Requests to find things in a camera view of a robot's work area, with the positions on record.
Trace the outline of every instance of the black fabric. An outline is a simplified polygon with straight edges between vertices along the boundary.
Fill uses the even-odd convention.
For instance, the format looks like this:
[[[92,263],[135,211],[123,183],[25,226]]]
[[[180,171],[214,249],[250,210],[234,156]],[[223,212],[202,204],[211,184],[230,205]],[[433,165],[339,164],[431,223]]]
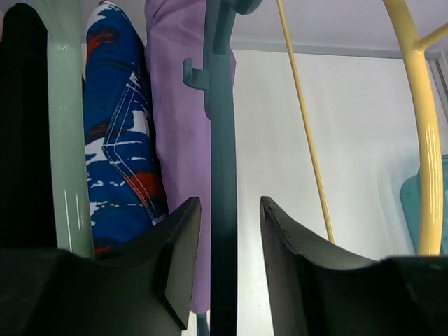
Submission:
[[[47,31],[24,3],[0,43],[0,247],[56,247],[48,123]]]

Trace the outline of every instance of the white wall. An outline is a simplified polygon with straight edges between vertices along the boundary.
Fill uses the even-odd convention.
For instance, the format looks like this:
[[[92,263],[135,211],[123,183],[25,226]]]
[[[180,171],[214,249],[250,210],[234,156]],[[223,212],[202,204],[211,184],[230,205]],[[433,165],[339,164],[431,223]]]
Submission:
[[[272,334],[259,199],[326,237],[285,53],[237,51],[239,335]],[[297,55],[336,244],[369,258],[413,253],[400,187],[419,166],[403,61]],[[442,147],[448,124],[436,97]]]

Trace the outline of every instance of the turquoise seat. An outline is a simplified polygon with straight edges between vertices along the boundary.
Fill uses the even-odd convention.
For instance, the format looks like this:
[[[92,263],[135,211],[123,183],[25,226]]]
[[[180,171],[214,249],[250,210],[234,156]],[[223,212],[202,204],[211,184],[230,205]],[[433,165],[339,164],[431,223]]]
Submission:
[[[448,155],[442,156],[443,166],[443,186],[444,194],[447,195],[448,190]],[[402,185],[400,191],[400,199],[405,212],[405,218],[409,235],[411,236],[414,250],[417,251],[420,238],[420,213],[421,213],[421,191],[420,191],[420,168],[417,175],[408,178]],[[442,250],[441,253],[448,252],[448,208],[447,197],[444,197],[443,206],[443,234],[442,234]]]

